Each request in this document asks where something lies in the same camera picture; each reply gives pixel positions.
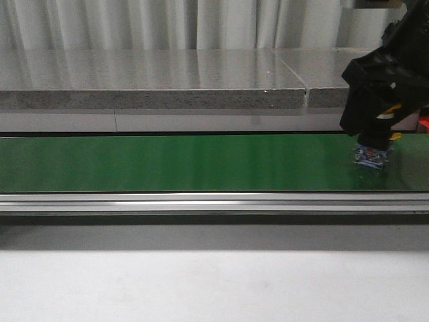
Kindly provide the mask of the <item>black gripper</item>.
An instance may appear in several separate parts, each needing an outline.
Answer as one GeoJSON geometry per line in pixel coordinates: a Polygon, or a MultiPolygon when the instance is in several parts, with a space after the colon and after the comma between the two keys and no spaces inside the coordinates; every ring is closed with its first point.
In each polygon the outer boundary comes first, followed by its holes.
{"type": "Polygon", "coordinates": [[[390,128],[428,104],[428,2],[406,1],[373,56],[351,60],[342,74],[349,92],[340,126],[350,136],[390,128]]]}

